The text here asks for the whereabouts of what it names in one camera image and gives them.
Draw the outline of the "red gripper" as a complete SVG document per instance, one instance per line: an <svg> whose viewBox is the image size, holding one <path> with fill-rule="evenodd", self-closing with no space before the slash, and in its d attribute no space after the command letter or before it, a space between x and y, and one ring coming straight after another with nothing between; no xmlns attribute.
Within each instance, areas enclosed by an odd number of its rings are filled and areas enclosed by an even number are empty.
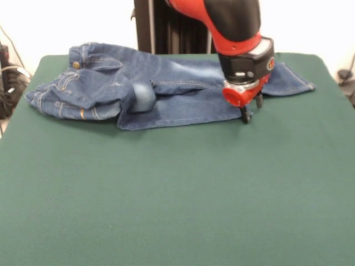
<svg viewBox="0 0 355 266"><path fill-rule="evenodd" d="M239 108L241 119L244 124L249 124L251 121L251 111L247 105L253 99L256 100L258 108L263 107L263 95L261 90L268 80L269 75L246 83L236 84L230 83L227 80L224 81L222 94L228 103Z"/></svg>

